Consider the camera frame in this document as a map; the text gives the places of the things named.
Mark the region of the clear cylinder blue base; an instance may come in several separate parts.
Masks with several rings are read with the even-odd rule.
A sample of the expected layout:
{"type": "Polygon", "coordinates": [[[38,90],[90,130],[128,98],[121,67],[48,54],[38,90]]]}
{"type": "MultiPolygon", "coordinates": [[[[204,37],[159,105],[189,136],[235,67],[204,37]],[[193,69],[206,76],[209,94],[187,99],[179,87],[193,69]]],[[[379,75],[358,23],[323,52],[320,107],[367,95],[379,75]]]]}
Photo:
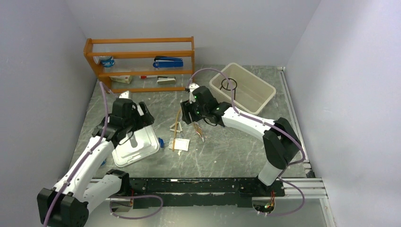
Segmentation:
{"type": "Polygon", "coordinates": [[[164,143],[163,139],[158,138],[158,142],[159,142],[160,148],[164,148],[165,147],[165,143],[164,143]]]}

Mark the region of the black metal ring stand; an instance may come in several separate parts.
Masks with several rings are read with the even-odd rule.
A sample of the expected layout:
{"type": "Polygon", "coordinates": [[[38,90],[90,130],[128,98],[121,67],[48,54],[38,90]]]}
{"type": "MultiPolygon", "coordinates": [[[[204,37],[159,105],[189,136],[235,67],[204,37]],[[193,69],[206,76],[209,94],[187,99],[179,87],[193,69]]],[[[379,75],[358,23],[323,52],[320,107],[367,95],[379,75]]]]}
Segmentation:
{"type": "Polygon", "coordinates": [[[233,78],[227,78],[223,79],[220,83],[220,90],[226,90],[226,91],[235,91],[237,88],[238,84],[237,81],[233,78]]]}

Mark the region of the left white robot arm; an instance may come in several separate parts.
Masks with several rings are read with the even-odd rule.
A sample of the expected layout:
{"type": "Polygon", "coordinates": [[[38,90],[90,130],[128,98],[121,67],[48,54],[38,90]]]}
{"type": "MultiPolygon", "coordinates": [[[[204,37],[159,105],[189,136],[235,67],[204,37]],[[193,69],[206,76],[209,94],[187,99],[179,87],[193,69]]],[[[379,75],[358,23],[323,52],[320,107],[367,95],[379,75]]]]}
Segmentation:
{"type": "Polygon", "coordinates": [[[151,126],[155,119],[144,102],[136,104],[128,98],[117,98],[94,128],[87,148],[72,168],[51,189],[37,195],[40,221],[47,227],[82,227],[88,216],[111,195],[132,194],[127,172],[112,169],[93,189],[87,188],[107,156],[116,149],[127,133],[151,126]]]}

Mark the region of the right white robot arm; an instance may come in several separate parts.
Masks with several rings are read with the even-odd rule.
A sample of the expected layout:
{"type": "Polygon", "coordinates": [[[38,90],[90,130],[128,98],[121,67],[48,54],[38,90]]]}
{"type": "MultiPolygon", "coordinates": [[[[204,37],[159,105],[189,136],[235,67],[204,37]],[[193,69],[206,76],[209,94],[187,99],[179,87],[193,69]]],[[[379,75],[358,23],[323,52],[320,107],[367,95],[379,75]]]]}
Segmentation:
{"type": "Polygon", "coordinates": [[[273,190],[273,183],[291,164],[301,144],[285,118],[265,119],[241,112],[233,104],[218,102],[205,86],[195,83],[186,88],[189,99],[181,102],[182,120],[186,124],[205,121],[211,126],[229,127],[245,132],[263,142],[267,161],[257,175],[255,190],[261,196],[273,190]]]}

